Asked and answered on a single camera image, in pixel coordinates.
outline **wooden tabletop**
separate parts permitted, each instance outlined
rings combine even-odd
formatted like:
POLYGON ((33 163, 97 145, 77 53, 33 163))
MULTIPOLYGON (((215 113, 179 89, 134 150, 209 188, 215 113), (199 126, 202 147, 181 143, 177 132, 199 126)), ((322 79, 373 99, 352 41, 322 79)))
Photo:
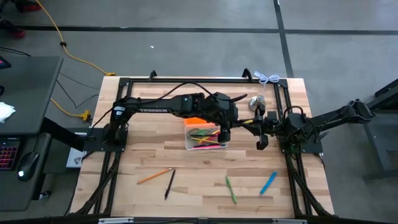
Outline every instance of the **wooden tabletop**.
MULTIPOLYGON (((96 107, 96 122, 115 101, 120 77, 104 77, 96 107)), ((301 106, 311 117, 304 81, 287 79, 292 105, 301 106)), ((132 96, 157 98, 178 83, 135 83, 132 96)), ((236 103, 239 118, 252 118, 248 109, 252 96, 263 94, 266 110, 276 111, 272 85, 204 83, 211 92, 222 92, 230 97, 248 94, 236 103)), ((185 85, 175 95, 198 93, 202 90, 185 85)), ((109 122, 105 117, 98 127, 109 122)), ((269 145, 256 149, 258 137, 244 128, 231 130, 231 141, 226 149, 188 151, 185 149, 183 119, 171 114, 133 115, 129 121, 129 137, 119 166, 112 216, 129 217, 230 217, 230 218, 288 218, 293 217, 292 199, 284 156, 275 137, 269 136, 269 145), (172 175, 162 174, 143 184, 137 181, 169 167, 176 168, 172 189, 167 200, 164 193, 172 175), (263 196, 259 192, 273 171, 277 177, 263 196), (235 205, 226 186, 225 175, 237 196, 235 205)), ((86 158, 80 171, 71 212, 77 211, 89 199, 98 185, 104 153, 95 152, 86 158)), ((303 154, 307 184, 326 210, 333 213, 325 171, 319 158, 303 154)), ((103 197, 104 209, 108 188, 103 197)))

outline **gray desk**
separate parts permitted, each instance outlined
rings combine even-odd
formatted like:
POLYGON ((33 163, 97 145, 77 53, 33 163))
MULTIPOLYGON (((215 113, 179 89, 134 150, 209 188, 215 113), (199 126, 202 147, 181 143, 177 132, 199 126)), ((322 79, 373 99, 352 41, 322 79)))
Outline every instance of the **gray desk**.
POLYGON ((0 172, 0 211, 21 211, 27 209, 32 199, 37 199, 45 178, 43 169, 52 137, 38 133, 63 59, 7 57, 6 60, 12 67, 0 70, 0 85, 6 88, 0 101, 15 106, 16 112, 0 124, 0 136, 21 137, 23 145, 19 158, 33 150, 40 155, 35 174, 27 182, 17 179, 16 170, 0 172))

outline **red backlit keyboard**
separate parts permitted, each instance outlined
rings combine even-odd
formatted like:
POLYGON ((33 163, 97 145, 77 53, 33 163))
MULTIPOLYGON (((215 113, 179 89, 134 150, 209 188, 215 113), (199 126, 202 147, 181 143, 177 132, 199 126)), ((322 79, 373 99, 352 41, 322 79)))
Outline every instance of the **red backlit keyboard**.
POLYGON ((0 139, 0 170, 13 170, 16 165, 19 139, 0 139))

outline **clear plastic container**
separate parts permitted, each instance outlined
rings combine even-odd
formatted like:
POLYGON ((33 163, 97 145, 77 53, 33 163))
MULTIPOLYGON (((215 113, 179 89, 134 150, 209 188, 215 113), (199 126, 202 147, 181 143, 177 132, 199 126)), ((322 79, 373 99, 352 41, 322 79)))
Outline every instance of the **clear plastic container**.
POLYGON ((200 149, 222 149, 225 148, 228 143, 220 144, 217 142, 217 137, 212 137, 206 139, 203 136, 191 136, 200 134, 203 132, 205 134, 217 134, 216 132, 220 131, 219 126, 215 126, 212 123, 206 124, 189 124, 185 126, 185 147, 187 150, 200 150, 200 149))

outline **gray floor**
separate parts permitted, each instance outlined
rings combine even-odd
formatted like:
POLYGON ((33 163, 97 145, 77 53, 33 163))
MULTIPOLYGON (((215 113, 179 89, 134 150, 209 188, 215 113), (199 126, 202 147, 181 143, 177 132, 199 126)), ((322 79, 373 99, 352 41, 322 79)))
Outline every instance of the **gray floor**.
MULTIPOLYGON (((43 0, 63 26, 277 28, 272 0, 43 0)), ((280 0, 286 29, 396 30, 398 1, 280 0)), ((47 24, 43 12, 5 16, 19 24, 47 24)), ((278 34, 62 32, 68 49, 118 75, 206 75, 238 77, 244 68, 286 77, 278 34)), ((287 35, 294 77, 304 78, 313 115, 371 99, 398 76, 398 35, 287 35)), ((0 45, 32 55, 61 55, 62 72, 100 86, 102 74, 69 59, 52 31, 27 31, 22 40, 0 32, 0 45)), ((77 103, 98 93, 60 76, 77 103)), ((75 109, 59 86, 53 98, 71 112, 95 110, 96 99, 75 109)), ((66 127, 86 126, 50 104, 47 116, 66 127)), ((377 171, 364 129, 344 125, 323 139, 326 175, 335 213, 345 218, 398 222, 398 179, 365 184, 377 171)), ((76 172, 48 180, 53 195, 28 211, 0 213, 0 219, 63 215, 72 196, 76 172)))

